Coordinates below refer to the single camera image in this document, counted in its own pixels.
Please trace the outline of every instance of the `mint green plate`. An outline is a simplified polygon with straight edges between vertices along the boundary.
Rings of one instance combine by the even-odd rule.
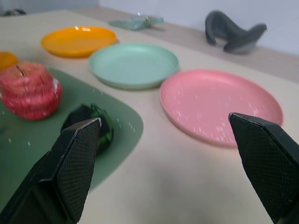
[[[90,70],[107,85],[121,89],[149,89],[179,69],[177,57],[167,49],[145,43],[123,43],[94,52]]]
[[[142,119],[131,107],[62,71],[49,71],[63,88],[61,104],[50,117],[27,121],[0,102],[0,211],[33,165],[51,149],[68,114],[81,104],[95,103],[106,109],[114,124],[112,144],[96,158],[91,189],[124,161],[141,137]]]

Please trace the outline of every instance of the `gray object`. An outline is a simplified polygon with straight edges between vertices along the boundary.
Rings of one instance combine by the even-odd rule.
[[[212,11],[206,17],[206,40],[211,45],[217,45],[216,37],[226,40],[223,50],[229,53],[249,53],[266,30],[263,23],[244,30],[220,11]]]
[[[8,10],[0,13],[0,16],[16,16],[16,15],[26,15],[26,12],[22,9],[16,8],[14,10]]]

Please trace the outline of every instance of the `red mesh bag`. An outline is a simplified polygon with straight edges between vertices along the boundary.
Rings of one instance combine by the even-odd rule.
[[[0,86],[4,105],[28,120],[48,117],[60,104],[60,83],[38,63],[22,62],[0,72]]]

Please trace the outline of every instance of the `translucent object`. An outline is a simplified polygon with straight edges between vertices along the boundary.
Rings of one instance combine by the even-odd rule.
[[[154,17],[149,15],[138,15],[124,20],[110,21],[109,24],[115,27],[121,27],[129,30],[140,30],[149,28],[155,23],[163,23],[162,17]]]

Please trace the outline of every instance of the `yellow plate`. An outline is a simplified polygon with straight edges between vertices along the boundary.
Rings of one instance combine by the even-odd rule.
[[[0,71],[18,63],[18,58],[6,51],[0,51]]]
[[[54,31],[41,41],[50,53],[61,57],[88,57],[95,50],[113,44],[116,35],[101,27],[70,27]]]

